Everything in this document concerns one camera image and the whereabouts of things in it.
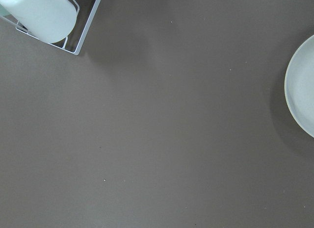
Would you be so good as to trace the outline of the cream round plate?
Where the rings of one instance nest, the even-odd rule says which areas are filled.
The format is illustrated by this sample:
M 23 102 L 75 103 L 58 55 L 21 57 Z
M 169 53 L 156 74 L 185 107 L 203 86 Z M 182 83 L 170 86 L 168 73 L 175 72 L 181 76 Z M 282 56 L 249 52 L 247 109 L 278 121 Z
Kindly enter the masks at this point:
M 285 74 L 285 99 L 297 124 L 314 135 L 314 37 L 295 51 Z

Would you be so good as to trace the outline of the pale green cup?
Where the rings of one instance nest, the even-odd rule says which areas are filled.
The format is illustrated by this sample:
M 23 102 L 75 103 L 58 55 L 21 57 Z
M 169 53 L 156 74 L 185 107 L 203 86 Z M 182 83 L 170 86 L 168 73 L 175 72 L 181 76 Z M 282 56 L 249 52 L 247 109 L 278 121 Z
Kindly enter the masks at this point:
M 0 0 L 0 4 L 45 43 L 66 38 L 77 20 L 76 8 L 68 0 Z

